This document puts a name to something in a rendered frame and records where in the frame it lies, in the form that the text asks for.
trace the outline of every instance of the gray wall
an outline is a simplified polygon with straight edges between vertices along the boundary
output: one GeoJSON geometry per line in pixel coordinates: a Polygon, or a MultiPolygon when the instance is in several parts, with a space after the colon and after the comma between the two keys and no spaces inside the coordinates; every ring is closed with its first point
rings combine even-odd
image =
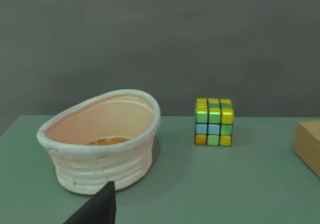
{"type": "Polygon", "coordinates": [[[320,0],[0,0],[0,131],[121,88],[164,115],[319,116],[320,0]]]}

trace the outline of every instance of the colorful cube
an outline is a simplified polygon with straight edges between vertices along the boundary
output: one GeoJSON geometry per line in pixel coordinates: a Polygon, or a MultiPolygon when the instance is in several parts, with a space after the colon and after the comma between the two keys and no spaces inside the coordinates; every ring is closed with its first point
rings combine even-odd
{"type": "Polygon", "coordinates": [[[195,102],[196,145],[232,144],[235,112],[230,99],[197,98],[195,102]]]}

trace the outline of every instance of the white basket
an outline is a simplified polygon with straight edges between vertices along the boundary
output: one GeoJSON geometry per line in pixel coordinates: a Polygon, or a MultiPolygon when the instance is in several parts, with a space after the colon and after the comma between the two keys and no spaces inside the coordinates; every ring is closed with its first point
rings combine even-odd
{"type": "Polygon", "coordinates": [[[39,128],[36,137],[51,156],[58,182],[71,192],[93,195],[108,181],[114,181],[120,190],[147,173],[160,116],[151,95],[117,90],[54,116],[39,128]],[[84,145],[111,136],[131,140],[108,146],[84,145]]]}

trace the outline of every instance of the tabletop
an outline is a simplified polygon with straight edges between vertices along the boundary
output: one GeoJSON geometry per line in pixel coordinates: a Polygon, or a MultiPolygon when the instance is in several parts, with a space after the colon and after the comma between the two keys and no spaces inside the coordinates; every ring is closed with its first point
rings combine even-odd
{"type": "MultiPolygon", "coordinates": [[[[62,224],[88,200],[61,187],[20,116],[0,138],[0,223],[62,224]]],[[[192,117],[162,117],[153,165],[116,194],[116,224],[318,224],[320,180],[293,153],[299,121],[236,118],[232,147],[194,145],[192,117]]]]}

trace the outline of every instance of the brown box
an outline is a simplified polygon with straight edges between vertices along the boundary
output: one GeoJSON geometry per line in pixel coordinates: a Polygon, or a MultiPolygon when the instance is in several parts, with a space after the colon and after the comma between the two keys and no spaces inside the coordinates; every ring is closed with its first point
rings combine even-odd
{"type": "Polygon", "coordinates": [[[293,150],[320,178],[320,121],[298,124],[293,150]]]}

